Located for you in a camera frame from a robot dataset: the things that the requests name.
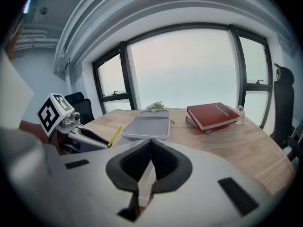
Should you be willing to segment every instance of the table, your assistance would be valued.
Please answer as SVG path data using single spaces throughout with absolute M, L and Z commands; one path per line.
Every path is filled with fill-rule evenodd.
M 248 118 L 245 117 L 241 125 L 232 124 L 207 135 L 185 121 L 188 115 L 186 109 L 169 111 L 170 119 L 174 122 L 171 124 L 170 141 L 223 157 L 234 167 L 256 179 L 271 195 L 293 180 L 293 166 L 282 149 Z M 113 110 L 89 122 L 85 128 L 110 140 L 120 126 L 124 128 L 139 112 Z M 121 137 L 121 134 L 116 137 L 112 147 Z

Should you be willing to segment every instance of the chair headrest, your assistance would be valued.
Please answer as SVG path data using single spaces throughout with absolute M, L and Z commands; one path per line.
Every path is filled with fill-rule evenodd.
M 276 78 L 278 82 L 283 83 L 285 85 L 292 85 L 294 83 L 294 75 L 288 68 L 279 66 L 278 64 L 274 64 L 277 67 L 276 70 Z
M 74 104 L 84 100 L 84 95 L 81 92 L 73 93 L 64 97 L 67 102 Z

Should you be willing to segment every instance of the window pane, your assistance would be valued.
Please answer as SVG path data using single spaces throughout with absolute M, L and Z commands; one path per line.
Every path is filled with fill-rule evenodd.
M 190 29 L 132 44 L 141 109 L 237 104 L 236 67 L 227 31 Z
M 248 83 L 268 84 L 267 62 L 264 46 L 249 39 L 241 38 L 246 64 L 246 77 Z
M 245 116 L 260 126 L 267 103 L 268 92 L 247 91 L 245 97 Z
M 123 80 L 120 55 L 105 62 L 98 68 L 102 92 L 105 96 L 112 95 L 114 91 L 125 93 L 125 85 Z
M 104 102 L 105 110 L 107 113 L 115 109 L 131 110 L 129 99 L 122 99 L 110 102 Z

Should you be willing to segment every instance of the chair armrest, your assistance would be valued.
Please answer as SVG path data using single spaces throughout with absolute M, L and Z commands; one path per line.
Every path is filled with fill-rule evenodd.
M 293 138 L 289 138 L 287 144 L 300 160 L 303 159 L 303 148 L 298 144 L 298 142 L 296 142 Z

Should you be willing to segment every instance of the white bottle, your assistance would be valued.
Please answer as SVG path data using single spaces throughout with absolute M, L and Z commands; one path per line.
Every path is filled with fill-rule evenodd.
M 245 116 L 245 110 L 243 106 L 239 106 L 237 109 L 237 114 L 239 115 L 238 121 L 236 122 L 237 124 L 243 124 L 244 116 Z

